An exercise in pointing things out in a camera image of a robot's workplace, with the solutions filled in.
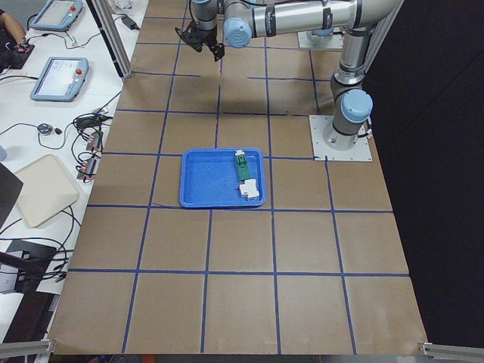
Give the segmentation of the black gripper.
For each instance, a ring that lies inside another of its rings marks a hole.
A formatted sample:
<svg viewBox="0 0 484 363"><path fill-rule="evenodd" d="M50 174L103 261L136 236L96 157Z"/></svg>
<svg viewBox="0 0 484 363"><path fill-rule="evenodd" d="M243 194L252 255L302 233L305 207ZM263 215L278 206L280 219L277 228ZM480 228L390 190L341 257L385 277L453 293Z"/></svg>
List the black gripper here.
<svg viewBox="0 0 484 363"><path fill-rule="evenodd" d="M202 51L206 45L213 54L214 61L218 62L225 56L225 46L217 42L217 27L210 30L201 29L195 22L190 22L185 30L176 27L177 36L195 51Z"/></svg>

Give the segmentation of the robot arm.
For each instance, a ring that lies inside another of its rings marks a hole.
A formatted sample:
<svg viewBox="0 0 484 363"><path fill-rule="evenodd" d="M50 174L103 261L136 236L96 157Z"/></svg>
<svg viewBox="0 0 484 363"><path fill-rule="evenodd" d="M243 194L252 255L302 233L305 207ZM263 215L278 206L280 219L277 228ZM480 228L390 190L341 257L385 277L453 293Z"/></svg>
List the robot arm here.
<svg viewBox="0 0 484 363"><path fill-rule="evenodd" d="M361 88L371 38L396 7L395 1L191 1L191 22L176 33L197 52L207 46L218 61L225 55L217 40L219 15L224 17L225 43L233 48L243 48L254 38L341 26L343 50L330 80L336 112L323 137L329 147L349 150L362 137L359 130L373 108L371 96Z"/></svg>

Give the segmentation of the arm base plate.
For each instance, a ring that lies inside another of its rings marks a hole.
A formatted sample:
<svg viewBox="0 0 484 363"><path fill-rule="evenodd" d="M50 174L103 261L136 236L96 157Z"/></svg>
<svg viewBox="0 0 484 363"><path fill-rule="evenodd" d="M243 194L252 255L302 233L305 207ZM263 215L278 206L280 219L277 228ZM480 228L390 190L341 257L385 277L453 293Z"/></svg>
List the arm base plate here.
<svg viewBox="0 0 484 363"><path fill-rule="evenodd" d="M373 158L364 126L355 135L341 135L333 128L333 118L331 115L309 116L314 160L371 162Z"/></svg>
<svg viewBox="0 0 484 363"><path fill-rule="evenodd" d="M317 51L342 51L343 36L330 34L326 36L312 35L310 32L298 32L298 43L301 49Z"/></svg>

